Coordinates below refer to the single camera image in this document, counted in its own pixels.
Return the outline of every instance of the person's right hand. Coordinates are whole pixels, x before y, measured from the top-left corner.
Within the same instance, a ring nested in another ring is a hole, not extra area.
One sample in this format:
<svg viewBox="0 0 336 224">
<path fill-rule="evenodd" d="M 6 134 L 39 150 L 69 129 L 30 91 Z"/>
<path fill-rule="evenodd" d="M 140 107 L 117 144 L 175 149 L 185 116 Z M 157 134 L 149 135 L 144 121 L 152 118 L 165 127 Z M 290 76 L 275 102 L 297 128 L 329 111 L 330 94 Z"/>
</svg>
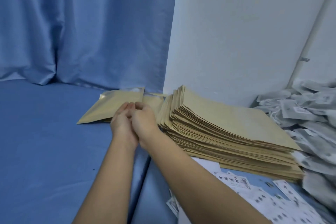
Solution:
<svg viewBox="0 0 336 224">
<path fill-rule="evenodd" d="M 147 150 L 148 140 L 161 133 L 153 110 L 147 104 L 136 102 L 135 109 L 130 109 L 127 116 L 132 120 L 132 127 L 139 137 L 140 146 Z"/>
</svg>

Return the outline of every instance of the person's left arm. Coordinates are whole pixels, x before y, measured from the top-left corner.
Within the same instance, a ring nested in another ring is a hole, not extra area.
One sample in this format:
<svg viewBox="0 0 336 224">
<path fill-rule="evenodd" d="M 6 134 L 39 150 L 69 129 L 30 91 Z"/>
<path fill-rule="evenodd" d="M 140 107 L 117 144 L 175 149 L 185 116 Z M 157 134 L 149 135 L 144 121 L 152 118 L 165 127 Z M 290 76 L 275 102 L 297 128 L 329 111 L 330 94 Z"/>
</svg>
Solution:
<svg viewBox="0 0 336 224">
<path fill-rule="evenodd" d="M 73 224 L 125 224 L 138 139 L 125 113 L 134 103 L 124 103 L 111 121 L 112 142 L 94 183 Z"/>
</svg>

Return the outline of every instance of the pile of gray packages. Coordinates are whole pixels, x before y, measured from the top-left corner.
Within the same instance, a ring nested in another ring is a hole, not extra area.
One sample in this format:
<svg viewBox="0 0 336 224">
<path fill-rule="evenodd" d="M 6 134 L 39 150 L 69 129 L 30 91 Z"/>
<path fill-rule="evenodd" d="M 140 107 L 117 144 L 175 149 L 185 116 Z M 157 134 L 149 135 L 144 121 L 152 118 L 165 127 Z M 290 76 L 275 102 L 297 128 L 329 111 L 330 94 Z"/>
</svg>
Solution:
<svg viewBox="0 0 336 224">
<path fill-rule="evenodd" d="M 259 106 L 300 146 L 302 187 L 336 212 L 336 80 L 295 80 L 292 89 L 259 95 Z"/>
</svg>

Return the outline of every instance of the curtain fold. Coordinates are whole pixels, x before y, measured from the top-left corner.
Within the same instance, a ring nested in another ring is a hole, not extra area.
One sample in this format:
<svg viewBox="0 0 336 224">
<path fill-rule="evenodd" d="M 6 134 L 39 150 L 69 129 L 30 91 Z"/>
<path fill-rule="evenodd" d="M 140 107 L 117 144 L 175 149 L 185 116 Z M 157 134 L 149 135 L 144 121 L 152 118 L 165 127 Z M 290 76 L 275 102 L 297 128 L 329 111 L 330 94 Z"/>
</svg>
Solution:
<svg viewBox="0 0 336 224">
<path fill-rule="evenodd" d="M 175 0 L 1 0 L 0 80 L 163 89 Z"/>
</svg>

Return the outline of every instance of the forearm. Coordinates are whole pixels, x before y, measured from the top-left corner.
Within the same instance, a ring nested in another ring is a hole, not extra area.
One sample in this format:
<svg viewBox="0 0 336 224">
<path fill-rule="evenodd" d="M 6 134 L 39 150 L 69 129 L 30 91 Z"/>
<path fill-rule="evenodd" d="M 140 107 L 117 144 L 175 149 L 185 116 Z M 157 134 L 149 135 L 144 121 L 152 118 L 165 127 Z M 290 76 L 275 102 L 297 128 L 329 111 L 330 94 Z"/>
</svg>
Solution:
<svg viewBox="0 0 336 224">
<path fill-rule="evenodd" d="M 127 222 L 134 148 L 115 136 L 73 224 Z"/>
<path fill-rule="evenodd" d="M 193 224 L 269 223 L 256 209 L 190 158 L 163 133 L 147 150 Z"/>
</svg>

